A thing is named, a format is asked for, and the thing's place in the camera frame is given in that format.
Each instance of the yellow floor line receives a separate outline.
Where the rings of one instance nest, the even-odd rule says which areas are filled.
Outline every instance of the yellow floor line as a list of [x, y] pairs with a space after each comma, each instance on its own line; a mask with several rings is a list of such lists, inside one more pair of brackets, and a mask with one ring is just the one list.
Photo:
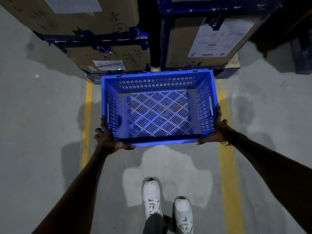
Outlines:
[[[217, 97], [221, 106], [222, 120], [227, 119], [231, 125], [230, 107], [227, 94], [219, 87], [216, 80]], [[234, 148], [219, 144], [219, 160], [222, 181], [222, 196], [227, 234], [243, 234], [243, 220], [240, 209], [240, 193], [236, 173]]]
[[85, 121], [82, 136], [81, 170], [87, 165], [89, 160], [91, 103], [92, 82], [88, 79], [85, 93]]

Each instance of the concrete floor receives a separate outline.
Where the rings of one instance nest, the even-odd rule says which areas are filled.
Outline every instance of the concrete floor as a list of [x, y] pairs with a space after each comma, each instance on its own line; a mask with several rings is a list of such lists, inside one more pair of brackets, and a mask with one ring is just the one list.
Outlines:
[[[62, 52], [2, 7], [0, 20], [0, 233], [30, 233], [80, 171], [86, 80]], [[238, 73], [218, 81], [228, 95], [232, 127], [312, 167], [306, 120], [312, 116], [312, 78], [293, 73], [289, 44], [263, 59], [248, 42], [240, 57]], [[89, 154], [100, 94], [94, 85]], [[245, 233], [304, 233], [248, 161], [237, 151], [235, 157]], [[227, 232], [218, 144], [210, 143], [120, 150], [108, 157], [92, 233], [141, 233], [141, 189], [150, 176], [161, 185], [164, 214], [171, 216], [174, 198], [184, 195], [192, 204], [195, 233]]]

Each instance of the hand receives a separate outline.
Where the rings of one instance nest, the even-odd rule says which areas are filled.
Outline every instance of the hand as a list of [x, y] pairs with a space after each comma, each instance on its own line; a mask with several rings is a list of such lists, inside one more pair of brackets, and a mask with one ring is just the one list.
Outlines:
[[220, 142], [221, 144], [227, 144], [227, 139], [225, 138], [225, 132], [232, 130], [230, 126], [227, 125], [227, 120], [221, 121], [221, 107], [218, 104], [216, 106], [216, 121], [214, 123], [213, 133], [206, 138], [201, 138], [195, 141], [195, 145], [204, 144], [206, 142]]
[[101, 128], [96, 128], [96, 135], [94, 138], [97, 141], [96, 149], [103, 152], [105, 155], [110, 155], [112, 153], [117, 152], [119, 149], [132, 150], [135, 148], [134, 145], [124, 144], [121, 141], [116, 141], [114, 135], [107, 128], [104, 116], [101, 117]]

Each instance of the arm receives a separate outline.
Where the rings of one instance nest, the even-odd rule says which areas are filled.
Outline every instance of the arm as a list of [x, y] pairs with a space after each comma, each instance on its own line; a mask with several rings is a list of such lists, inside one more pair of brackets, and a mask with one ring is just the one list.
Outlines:
[[119, 149], [134, 149], [133, 145], [117, 142], [101, 118], [96, 129], [97, 146], [88, 164], [68, 187], [64, 195], [33, 231], [37, 233], [90, 233], [99, 177], [108, 155]]
[[195, 144], [205, 142], [228, 142], [233, 145], [248, 159], [297, 223], [307, 233], [312, 233], [312, 169], [233, 130], [227, 125], [227, 120], [221, 121], [220, 106], [217, 106], [214, 132]]

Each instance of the pant leg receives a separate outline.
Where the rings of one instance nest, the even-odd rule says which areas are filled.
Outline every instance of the pant leg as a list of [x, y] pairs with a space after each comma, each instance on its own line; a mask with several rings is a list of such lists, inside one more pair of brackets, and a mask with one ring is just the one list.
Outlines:
[[159, 213], [154, 213], [145, 222], [143, 234], [166, 234], [168, 231], [165, 220]]

